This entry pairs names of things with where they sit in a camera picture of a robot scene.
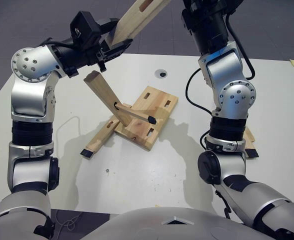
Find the wooden stick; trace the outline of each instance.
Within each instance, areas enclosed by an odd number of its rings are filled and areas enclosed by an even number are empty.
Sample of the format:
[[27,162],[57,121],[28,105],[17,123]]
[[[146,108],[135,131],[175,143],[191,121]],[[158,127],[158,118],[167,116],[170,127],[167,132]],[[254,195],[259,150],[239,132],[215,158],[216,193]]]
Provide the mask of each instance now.
[[109,110],[120,120],[120,122],[124,126],[128,126],[128,124],[132,121],[132,118],[127,113],[118,111],[115,108],[114,104],[120,103],[120,101],[104,79],[103,75],[101,75],[101,73],[98,71],[92,71],[84,79],[84,82],[109,108]]
[[122,16],[105,41],[109,48],[126,39],[133,39],[171,0],[137,0]]
[[139,112],[137,110],[133,110],[129,107],[124,106],[123,104],[121,104],[119,102],[117,104],[115,104],[114,106],[119,111],[124,112],[129,115],[132,115],[135,118],[141,119],[141,120],[148,122],[150,124],[154,124],[154,125],[156,124],[156,119],[153,116],[149,116],[145,113]]
[[80,153],[86,158],[91,158],[93,154],[97,153],[104,143],[113,134],[115,128],[120,123],[116,116],[112,116],[108,122],[99,130],[99,132],[93,137],[93,139],[87,144],[87,146]]

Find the wooden beam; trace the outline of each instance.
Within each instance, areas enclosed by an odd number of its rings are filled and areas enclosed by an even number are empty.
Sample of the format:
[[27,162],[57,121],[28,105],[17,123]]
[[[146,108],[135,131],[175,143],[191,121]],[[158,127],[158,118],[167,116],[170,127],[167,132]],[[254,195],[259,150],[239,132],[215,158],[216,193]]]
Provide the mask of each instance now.
[[99,97],[99,99],[109,108],[109,110],[120,120],[124,126],[128,126],[132,121],[127,113],[118,111],[114,104],[120,103],[111,87],[108,85],[103,75],[98,71],[92,71],[84,79],[84,82]]
[[111,49],[126,39],[133,39],[171,0],[137,0],[105,38]]
[[116,109],[118,109],[121,112],[132,115],[133,117],[141,119],[141,120],[148,122],[150,124],[155,125],[157,123],[156,119],[153,116],[149,116],[148,114],[145,114],[145,113],[140,112],[138,110],[133,110],[129,107],[124,106],[121,103],[115,104],[115,107],[116,107]]

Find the white table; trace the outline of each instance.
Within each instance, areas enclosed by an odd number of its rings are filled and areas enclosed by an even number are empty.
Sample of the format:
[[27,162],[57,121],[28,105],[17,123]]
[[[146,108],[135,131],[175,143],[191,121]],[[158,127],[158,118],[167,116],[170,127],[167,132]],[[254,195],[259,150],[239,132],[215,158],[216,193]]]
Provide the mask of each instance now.
[[[59,187],[49,193],[52,208],[121,214],[158,206],[187,207],[223,215],[223,202],[199,177],[200,136],[210,116],[185,99],[185,86],[198,57],[124,54],[107,63],[104,77],[122,102],[133,104],[147,85],[179,97],[150,152],[118,135],[88,161],[81,150],[112,115],[83,82],[97,67],[61,79],[56,86],[54,156],[59,157]],[[247,125],[260,158],[247,161],[247,178],[263,182],[294,201],[294,67],[286,61],[253,59],[257,100]],[[165,69],[158,79],[154,72]],[[247,67],[244,73],[249,75]],[[0,91],[0,201],[7,187],[13,76]],[[199,73],[190,84],[196,103],[214,108],[212,90]]]

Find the wooden plank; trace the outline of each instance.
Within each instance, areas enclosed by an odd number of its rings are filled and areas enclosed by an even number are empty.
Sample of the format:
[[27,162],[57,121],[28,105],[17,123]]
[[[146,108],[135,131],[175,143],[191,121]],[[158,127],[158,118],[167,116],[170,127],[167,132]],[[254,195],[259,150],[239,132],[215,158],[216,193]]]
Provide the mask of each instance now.
[[148,86],[132,109],[154,116],[156,125],[133,117],[128,126],[120,123],[115,132],[150,151],[177,102],[178,97]]
[[119,119],[115,115],[113,115],[93,137],[93,139],[87,144],[87,146],[80,154],[90,159],[95,153],[99,151],[99,149],[101,149],[104,143],[113,134],[115,128],[118,126],[119,123]]
[[137,0],[105,38],[109,48],[133,39],[171,0]]
[[129,115],[131,115],[133,117],[136,117],[138,119],[141,119],[141,120],[143,120],[145,122],[148,122],[150,124],[153,124],[154,125],[157,122],[156,119],[153,116],[149,116],[149,115],[147,115],[147,114],[145,114],[143,112],[140,112],[138,110],[133,110],[132,108],[126,107],[126,106],[124,106],[121,103],[115,104],[115,107],[117,109],[119,109],[119,111],[122,111],[124,113],[127,113],[127,114],[129,114]]
[[84,79],[84,82],[99,97],[99,99],[109,108],[109,110],[120,120],[120,122],[128,126],[132,118],[128,114],[118,111],[114,103],[120,103],[111,87],[108,85],[103,75],[98,71],[92,71]]

